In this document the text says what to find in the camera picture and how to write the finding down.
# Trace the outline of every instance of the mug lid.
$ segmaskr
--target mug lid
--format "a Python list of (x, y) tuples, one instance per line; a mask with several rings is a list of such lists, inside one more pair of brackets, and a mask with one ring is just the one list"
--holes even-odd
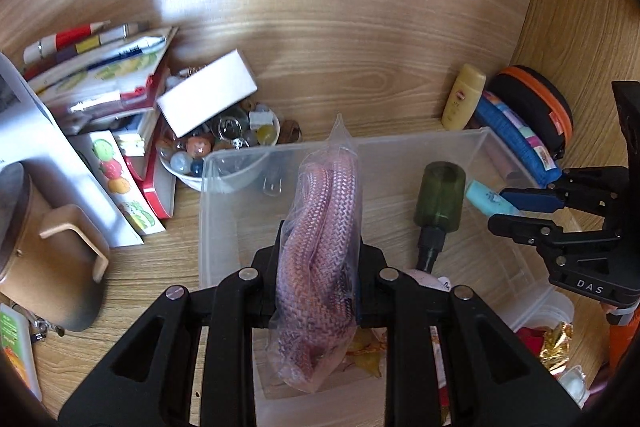
[(14, 249), (28, 200), (24, 167), (12, 163), (0, 169), (0, 271)]

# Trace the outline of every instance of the light blue tube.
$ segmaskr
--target light blue tube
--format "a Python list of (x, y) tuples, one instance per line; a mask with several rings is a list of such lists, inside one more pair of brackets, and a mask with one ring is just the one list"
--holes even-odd
[(520, 211), (509, 201), (476, 180), (469, 182), (466, 188), (466, 199), (488, 217), (494, 214), (521, 215)]

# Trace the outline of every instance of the plastic bag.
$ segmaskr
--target plastic bag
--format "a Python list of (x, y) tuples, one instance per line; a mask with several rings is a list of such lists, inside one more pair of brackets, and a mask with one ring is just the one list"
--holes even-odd
[(320, 387), (355, 334), (361, 224), (358, 156), (338, 116), (327, 146), (300, 165), (280, 235), (268, 357), (300, 391)]

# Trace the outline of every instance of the blue pencil case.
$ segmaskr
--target blue pencil case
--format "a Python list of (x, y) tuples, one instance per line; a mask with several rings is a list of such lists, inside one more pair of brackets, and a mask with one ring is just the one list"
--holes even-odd
[(493, 93), (482, 92), (474, 117), (480, 125), (490, 127), (511, 149), (538, 187), (545, 188), (562, 175), (540, 138)]

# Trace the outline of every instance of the orange stripe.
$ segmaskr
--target orange stripe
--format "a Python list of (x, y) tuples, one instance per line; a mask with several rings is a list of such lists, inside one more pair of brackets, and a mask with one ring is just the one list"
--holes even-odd
[(527, 71), (523, 71), (520, 68), (516, 68), (515, 66), (504, 68), (499, 74), (501, 73), (505, 73), (509, 76), (512, 76), (513, 78), (517, 78), (546, 102), (546, 105), (548, 105), (551, 110), (558, 116), (560, 125), (562, 126), (562, 131), (564, 132), (564, 144), (569, 145), (569, 140), (571, 140), (573, 134), (571, 120), (567, 112), (564, 110), (564, 107), (562, 107), (562, 104), (556, 97), (554, 97), (554, 94), (549, 91), (548, 87), (542, 84), (542, 82), (537, 80), (534, 76), (527, 73)]

